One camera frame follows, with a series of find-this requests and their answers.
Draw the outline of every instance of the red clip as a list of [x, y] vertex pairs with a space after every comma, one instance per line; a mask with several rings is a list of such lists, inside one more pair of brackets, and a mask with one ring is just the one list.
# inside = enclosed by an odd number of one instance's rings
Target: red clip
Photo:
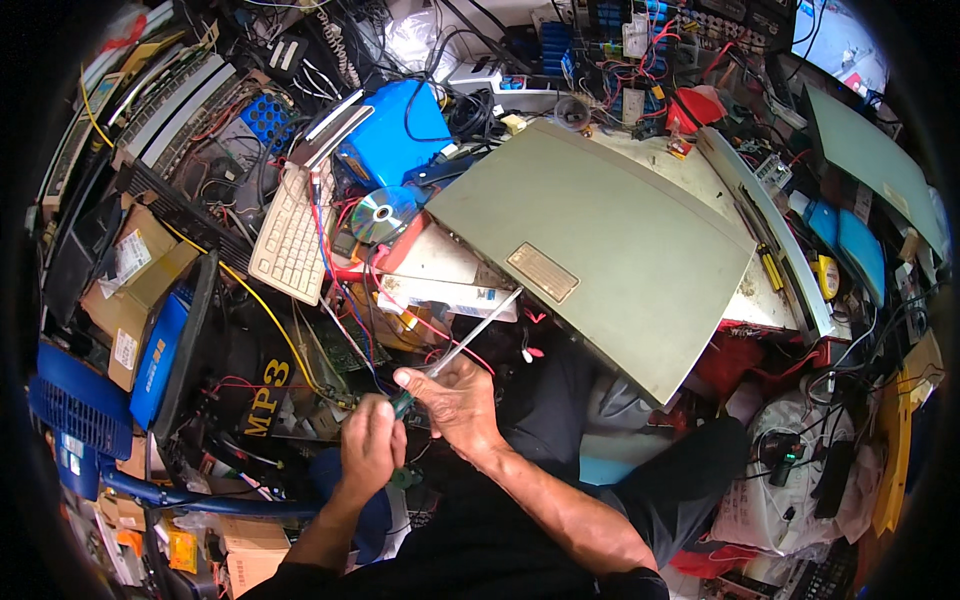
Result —
[[524, 308], [524, 309], [523, 309], [523, 314], [526, 315], [527, 317], [529, 317], [529, 318], [530, 318], [530, 321], [533, 321], [534, 324], [539, 323], [540, 321], [543, 320], [544, 317], [546, 317], [546, 315], [544, 315], [543, 313], [540, 313], [540, 314], [538, 314], [536, 317], [534, 317], [534, 314], [533, 314], [532, 312], [530, 312], [530, 309], [529, 309], [529, 308]]

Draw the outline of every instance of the white keyboard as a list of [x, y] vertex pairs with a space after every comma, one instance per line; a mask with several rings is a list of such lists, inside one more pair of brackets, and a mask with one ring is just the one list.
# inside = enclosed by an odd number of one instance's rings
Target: white keyboard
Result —
[[[329, 182], [330, 165], [320, 165], [321, 181]], [[307, 185], [309, 172], [286, 163], [283, 180], [267, 211], [260, 236], [253, 247], [248, 272], [277, 290], [316, 306], [324, 281], [324, 262], [320, 257], [320, 239]], [[321, 186], [320, 201], [324, 223], [329, 220], [331, 186]]]

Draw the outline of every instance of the gray metal device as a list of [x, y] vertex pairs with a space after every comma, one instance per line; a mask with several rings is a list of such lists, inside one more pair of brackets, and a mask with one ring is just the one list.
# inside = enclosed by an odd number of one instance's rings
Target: gray metal device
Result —
[[750, 226], [773, 253], [783, 279], [783, 290], [793, 308], [804, 341], [808, 344], [833, 331], [833, 321], [803, 249], [783, 220], [774, 201], [723, 135], [713, 127], [702, 127], [697, 149], [730, 188], [743, 208]]
[[852, 108], [825, 91], [804, 87], [804, 102], [810, 107], [810, 127], [815, 156], [846, 171], [873, 189], [924, 237], [943, 260], [945, 231], [937, 223], [924, 172], [906, 151]]
[[756, 243], [650, 169], [538, 120], [426, 209], [665, 405]]

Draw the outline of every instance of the white table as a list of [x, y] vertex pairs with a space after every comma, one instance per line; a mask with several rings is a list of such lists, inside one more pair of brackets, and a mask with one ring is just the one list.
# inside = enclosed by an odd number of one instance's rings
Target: white table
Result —
[[[733, 195], [727, 185], [696, 148], [690, 151], [685, 160], [679, 160], [666, 151], [665, 137], [653, 137], [638, 142], [625, 132], [602, 132], [595, 129], [593, 140], [673, 181], [723, 215], [735, 227], [743, 228], [749, 235], [747, 226], [734, 207]], [[761, 328], [798, 330], [797, 319], [787, 303], [786, 296], [783, 292], [774, 291], [757, 253], [754, 253], [743, 280], [724, 311], [723, 319]], [[831, 337], [852, 339], [848, 325], [837, 321], [833, 323], [836, 328]]]

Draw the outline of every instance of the hand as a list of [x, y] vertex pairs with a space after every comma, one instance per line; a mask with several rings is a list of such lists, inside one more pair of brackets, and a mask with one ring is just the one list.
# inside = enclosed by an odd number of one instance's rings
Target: hand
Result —
[[344, 476], [340, 492], [362, 507], [379, 492], [394, 468], [403, 467], [407, 431], [394, 416], [394, 407], [383, 396], [367, 394], [344, 421], [340, 462]]
[[490, 374], [458, 354], [429, 379], [414, 369], [397, 369], [394, 381], [426, 406], [434, 438], [443, 436], [461, 456], [476, 465], [492, 449], [507, 443], [496, 428]]

